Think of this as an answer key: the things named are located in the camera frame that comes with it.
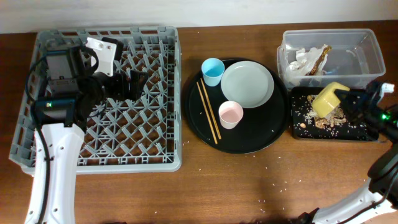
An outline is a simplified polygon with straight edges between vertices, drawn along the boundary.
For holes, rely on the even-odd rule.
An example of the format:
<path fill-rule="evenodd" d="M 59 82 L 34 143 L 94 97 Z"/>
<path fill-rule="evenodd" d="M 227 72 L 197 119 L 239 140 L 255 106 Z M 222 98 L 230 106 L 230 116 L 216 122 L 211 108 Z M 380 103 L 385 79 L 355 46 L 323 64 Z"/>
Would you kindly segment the pink cup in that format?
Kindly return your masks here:
<path fill-rule="evenodd" d="M 225 101 L 219 107 L 220 123 L 225 129 L 233 129 L 243 118 L 243 108 L 235 101 Z"/>

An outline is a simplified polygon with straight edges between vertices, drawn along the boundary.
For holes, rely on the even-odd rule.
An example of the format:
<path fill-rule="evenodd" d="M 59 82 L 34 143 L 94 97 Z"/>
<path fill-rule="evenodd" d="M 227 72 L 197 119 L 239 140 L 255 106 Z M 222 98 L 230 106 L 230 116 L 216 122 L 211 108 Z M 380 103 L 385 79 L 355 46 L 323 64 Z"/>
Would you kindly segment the yellow bowl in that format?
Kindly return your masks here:
<path fill-rule="evenodd" d="M 340 99 L 335 95 L 335 90 L 350 91 L 350 88 L 337 82 L 329 83 L 312 101 L 312 108 L 320 118 L 326 117 L 339 104 Z"/>

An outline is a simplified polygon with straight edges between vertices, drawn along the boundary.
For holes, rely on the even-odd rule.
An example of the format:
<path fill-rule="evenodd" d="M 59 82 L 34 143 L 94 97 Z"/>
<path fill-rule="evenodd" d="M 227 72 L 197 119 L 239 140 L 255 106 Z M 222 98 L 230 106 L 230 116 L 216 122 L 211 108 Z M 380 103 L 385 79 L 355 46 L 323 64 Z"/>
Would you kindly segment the light blue cup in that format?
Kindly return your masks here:
<path fill-rule="evenodd" d="M 208 58 L 201 65 L 204 82 L 208 86 L 217 86 L 224 74 L 224 63 L 218 58 Z"/>

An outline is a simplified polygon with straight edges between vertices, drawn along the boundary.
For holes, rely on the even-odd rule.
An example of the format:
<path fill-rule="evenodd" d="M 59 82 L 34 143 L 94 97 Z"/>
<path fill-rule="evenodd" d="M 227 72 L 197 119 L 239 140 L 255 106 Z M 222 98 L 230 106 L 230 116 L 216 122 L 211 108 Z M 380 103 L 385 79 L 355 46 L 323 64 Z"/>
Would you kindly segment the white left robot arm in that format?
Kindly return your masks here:
<path fill-rule="evenodd" d="M 85 45 L 61 45 L 40 58 L 48 66 L 41 91 L 30 107 L 35 126 L 34 181 L 26 223 L 74 223 L 76 168 L 87 121 L 108 98 L 136 101 L 149 79 L 146 72 L 116 73 L 122 48 L 101 42 L 103 54 Z"/>

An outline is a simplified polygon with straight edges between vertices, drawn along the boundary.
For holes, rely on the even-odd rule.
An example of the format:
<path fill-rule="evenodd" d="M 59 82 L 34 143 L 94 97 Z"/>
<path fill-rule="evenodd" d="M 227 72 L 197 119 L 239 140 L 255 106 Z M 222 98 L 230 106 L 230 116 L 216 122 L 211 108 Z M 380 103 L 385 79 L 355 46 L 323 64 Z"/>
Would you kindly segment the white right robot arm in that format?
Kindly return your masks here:
<path fill-rule="evenodd" d="M 328 84 L 315 98 L 312 108 L 321 117 L 341 106 L 349 121 L 364 123 L 384 135 L 391 148 L 368 170 L 364 185 L 338 203 L 302 213 L 297 223 L 364 223 L 397 211 L 397 105 L 378 106 L 394 85 L 373 81 L 364 90 L 352 90 L 337 82 Z"/>

